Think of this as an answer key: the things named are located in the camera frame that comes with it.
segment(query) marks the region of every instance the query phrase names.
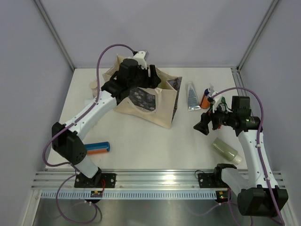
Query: bag handle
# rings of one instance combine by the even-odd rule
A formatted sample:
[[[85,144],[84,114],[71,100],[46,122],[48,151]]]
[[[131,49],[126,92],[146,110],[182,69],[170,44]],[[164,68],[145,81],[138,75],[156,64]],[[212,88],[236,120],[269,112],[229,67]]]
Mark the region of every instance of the bag handle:
[[[133,102],[130,100],[130,98],[127,98],[127,102],[140,114],[154,114],[154,113],[156,113],[157,109],[160,107],[160,105],[162,103],[162,89],[155,88],[155,89],[150,89],[150,90],[153,92],[148,92],[148,93],[156,96],[156,109],[151,112],[145,112],[145,111],[140,110],[136,105],[133,104]]]

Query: metal corner post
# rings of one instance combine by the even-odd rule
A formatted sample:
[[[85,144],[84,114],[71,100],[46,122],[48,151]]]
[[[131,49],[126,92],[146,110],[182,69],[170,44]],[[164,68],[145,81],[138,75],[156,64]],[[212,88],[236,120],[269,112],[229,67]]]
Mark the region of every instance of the metal corner post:
[[[64,56],[66,62],[68,63],[69,67],[71,68],[72,71],[75,70],[75,66],[72,62],[72,59],[70,58],[65,46],[63,45],[57,31],[55,30],[55,27],[53,25],[53,23],[51,22],[51,19],[47,13],[47,11],[45,10],[45,7],[43,6],[41,0],[32,0],[33,3],[36,5],[40,15],[42,16],[47,28],[49,29],[52,37],[54,38],[57,46],[59,47],[62,55]]]
[[[242,67],[244,66],[246,60],[248,59],[251,51],[253,50],[253,48],[255,47],[257,41],[259,40],[264,28],[266,27],[267,23],[269,22],[271,16],[273,15],[273,13],[275,12],[275,9],[278,5],[278,3],[280,2],[280,0],[272,0],[267,12],[265,13],[259,27],[256,30],[255,35],[253,36],[248,48],[246,49],[244,56],[242,57],[242,59],[240,60],[239,64],[238,64],[238,71],[240,72]]]

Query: white bottle cap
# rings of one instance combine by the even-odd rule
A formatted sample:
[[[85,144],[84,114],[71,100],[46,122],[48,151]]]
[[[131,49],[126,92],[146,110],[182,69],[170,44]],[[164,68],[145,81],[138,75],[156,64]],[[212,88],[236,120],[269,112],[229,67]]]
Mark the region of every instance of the white bottle cap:
[[[242,157],[239,155],[239,154],[237,154],[235,157],[234,157],[234,159],[232,160],[236,165],[238,165],[238,164],[240,164],[240,162],[242,161]]]

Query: canvas bag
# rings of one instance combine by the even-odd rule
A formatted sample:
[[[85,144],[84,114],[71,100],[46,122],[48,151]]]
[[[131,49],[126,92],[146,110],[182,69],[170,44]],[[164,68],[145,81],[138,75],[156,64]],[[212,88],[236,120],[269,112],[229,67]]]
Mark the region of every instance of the canvas bag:
[[[115,65],[103,74],[107,82],[119,70],[119,65],[127,57],[116,57]],[[171,76],[156,68],[161,83],[155,89],[135,88],[114,108],[116,112],[136,115],[159,126],[170,129],[178,105],[182,77]]]

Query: white table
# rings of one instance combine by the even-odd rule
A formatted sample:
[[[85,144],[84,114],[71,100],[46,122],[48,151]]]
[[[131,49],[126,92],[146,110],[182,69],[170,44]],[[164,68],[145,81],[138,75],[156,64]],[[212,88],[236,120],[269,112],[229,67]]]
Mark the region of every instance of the white table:
[[[171,129],[165,129],[136,116],[111,110],[90,130],[84,144],[109,141],[109,153],[94,154],[90,158],[101,169],[115,170],[191,170],[213,169],[218,163],[229,163],[213,151],[211,144],[219,137],[235,148],[243,157],[238,169],[246,169],[245,156],[232,128],[222,126],[210,131],[208,136],[193,129],[206,110],[188,111],[185,84],[193,81],[199,100],[203,92],[213,84],[220,91],[234,87],[235,83],[229,68],[161,68],[174,76],[182,76],[178,109]],[[100,69],[100,74],[107,69]],[[89,83],[96,78],[95,69],[76,69],[63,107],[60,123],[65,123],[79,113],[87,99],[92,99]],[[224,94],[231,105],[235,90]],[[48,161],[65,161],[51,150]]]

